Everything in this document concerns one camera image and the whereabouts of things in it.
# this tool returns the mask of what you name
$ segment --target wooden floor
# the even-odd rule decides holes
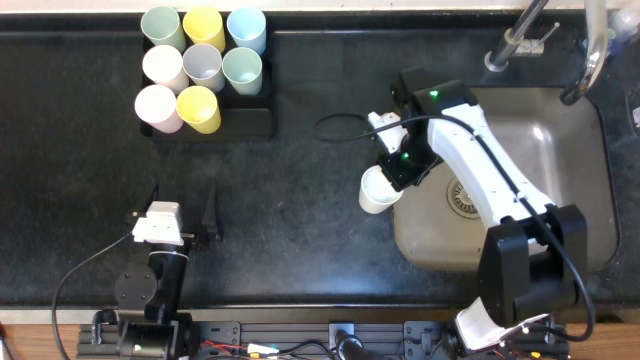
[[[578,333],[583,328],[583,325],[570,325],[569,332]],[[50,325],[6,325],[5,332],[15,360],[61,359]],[[78,332],[78,325],[60,326],[62,342],[69,354],[75,354]],[[589,341],[571,345],[571,358],[640,359],[640,324],[598,324]]]

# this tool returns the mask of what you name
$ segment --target black countertop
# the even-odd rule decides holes
[[[416,65],[439,81],[548,87],[570,84],[584,61],[579,14],[545,14],[531,36],[562,23],[545,54],[516,59],[500,74],[482,59],[514,14],[271,14],[275,137],[158,144],[140,134],[133,112],[143,56],[138,19],[0,21],[0,306],[48,305],[69,269],[127,231],[125,214],[153,183],[202,189],[212,181],[225,240],[192,253],[184,307],[466,306],[477,296],[475,274],[414,266],[393,240],[391,211],[360,209],[373,143],[314,142],[313,123],[335,112],[389,111],[391,82]],[[599,304],[640,301],[640,139],[630,118],[640,106],[639,59],[640,46],[626,49],[589,94],[603,117],[621,235],[610,265],[588,279]],[[114,305],[115,279],[145,263],[147,252],[118,246],[74,275],[61,303]]]

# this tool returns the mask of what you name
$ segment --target yellow cup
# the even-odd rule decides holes
[[[197,7],[184,16],[184,32],[194,44],[213,45],[222,53],[226,46],[222,16],[214,7]]]
[[[202,134],[211,134],[220,127],[220,109],[213,92],[204,86],[184,89],[176,102],[178,115]]]

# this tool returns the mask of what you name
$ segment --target sink drain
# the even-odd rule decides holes
[[[451,209],[458,215],[468,219],[477,219],[480,217],[478,209],[473,205],[467,190],[460,184],[458,178],[453,178],[447,187],[447,201]]]

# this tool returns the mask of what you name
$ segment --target metal faucet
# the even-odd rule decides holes
[[[524,34],[548,2],[549,0],[533,0],[513,28],[505,31],[496,48],[485,56],[484,62],[489,70],[500,72],[507,68],[509,59],[523,43]],[[586,60],[584,70],[575,84],[565,89],[560,95],[560,100],[565,105],[575,104],[578,99],[587,93],[598,78],[602,65],[604,65],[604,60],[607,57],[609,38],[605,1],[584,0],[584,7],[588,35]],[[542,44],[548,38],[548,35],[539,44]]]

